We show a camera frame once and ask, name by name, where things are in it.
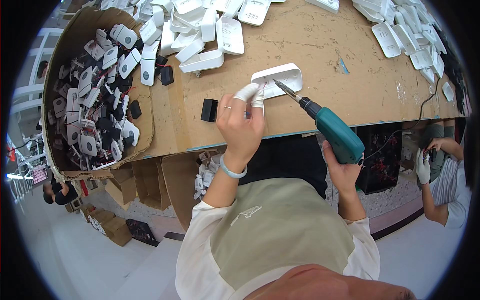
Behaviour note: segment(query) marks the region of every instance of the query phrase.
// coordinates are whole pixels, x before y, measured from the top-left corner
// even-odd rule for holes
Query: black hair
[[[52,198],[52,196],[50,196],[50,195],[48,195],[47,193],[45,193],[46,187],[47,187],[47,184],[44,183],[44,184],[43,184],[43,200],[45,200],[45,202],[47,202],[48,204],[53,204],[53,198]]]
[[[45,70],[45,68],[48,66],[48,61],[46,60],[42,60],[39,64],[38,64],[38,70],[36,71],[36,77],[37,78],[42,78],[42,75],[43,75],[43,70]]]
[[[403,295],[400,295],[397,300],[415,300],[416,297],[411,290],[407,290]]]

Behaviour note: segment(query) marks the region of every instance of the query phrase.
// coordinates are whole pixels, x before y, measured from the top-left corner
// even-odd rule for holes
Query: teal handle
[[[322,108],[315,116],[317,129],[332,145],[340,164],[357,164],[365,151],[360,138],[329,108]]]

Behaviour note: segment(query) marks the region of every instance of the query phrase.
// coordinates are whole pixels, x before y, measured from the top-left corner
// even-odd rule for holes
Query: power cord
[[[423,112],[423,105],[425,105],[425,103],[427,103],[428,101],[430,101],[433,96],[435,96],[437,94],[437,89],[438,89],[438,84],[440,82],[440,79],[437,81],[437,84],[435,86],[435,93],[433,93],[433,95],[431,95],[430,97],[428,97],[427,100],[423,101],[421,106],[420,106],[420,116],[419,116],[419,119],[417,120],[417,123],[415,123],[413,126],[410,126],[408,128],[405,128],[405,129],[399,129],[399,130],[395,130],[394,132],[392,132],[392,134],[388,137],[388,139],[386,140],[386,142],[383,144],[383,146],[381,146],[380,148],[378,148],[377,151],[373,152],[372,154],[370,154],[369,156],[367,156],[366,158],[364,158],[364,160],[360,161],[361,163],[365,162],[365,160],[369,159],[370,157],[374,156],[375,154],[377,154],[378,152],[380,152],[380,150],[382,150],[388,143],[388,141],[392,138],[392,136],[397,133],[397,132],[402,132],[403,130],[409,130],[409,129],[412,129],[413,127],[417,126],[418,123],[420,123],[420,120],[421,120],[421,114]]]
[[[36,140],[28,140],[25,144],[21,145],[20,147],[16,147],[16,148],[14,148],[14,149],[11,149],[11,150],[9,150],[7,153],[10,153],[10,152],[12,152],[12,151],[15,151],[15,150],[17,150],[17,149],[20,149],[20,148],[24,147],[26,144],[28,144],[29,141],[34,141],[35,143],[37,143],[37,144],[39,144],[39,145],[43,145],[43,143],[40,143],[40,142],[38,142],[38,141],[36,141]]]

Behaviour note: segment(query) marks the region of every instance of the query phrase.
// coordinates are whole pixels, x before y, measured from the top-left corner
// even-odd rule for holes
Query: workbench
[[[220,100],[250,83],[253,73],[293,62],[302,72],[299,91],[329,107],[349,126],[416,120],[420,105],[435,90],[404,54],[386,58],[367,21],[341,0],[338,14],[304,0],[272,3],[264,23],[242,23],[245,53],[225,54],[222,67],[182,73],[174,55],[174,83],[151,87],[154,136],[136,159],[163,156],[223,144],[214,123],[200,120],[204,98]],[[207,43],[205,51],[216,48]],[[447,102],[440,80],[438,97],[425,104],[424,119],[461,116]],[[314,121],[286,95],[267,99],[265,137],[316,131]]]

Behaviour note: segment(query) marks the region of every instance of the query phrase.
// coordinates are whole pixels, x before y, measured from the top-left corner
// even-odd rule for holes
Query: white shirt
[[[230,208],[231,206],[214,208],[204,202],[193,208],[192,220],[183,239],[176,268],[175,285],[182,300],[244,299],[256,289],[277,280],[296,267],[274,269],[252,278],[237,290],[230,286],[221,277],[220,268],[210,248],[210,236]],[[370,235],[369,219],[345,222],[353,236],[355,248],[348,257],[343,275],[377,280],[380,274],[380,254]]]
[[[447,204],[445,227],[460,228],[467,219],[472,192],[466,183],[464,161],[451,158],[444,161],[440,175],[430,183],[434,204]]]

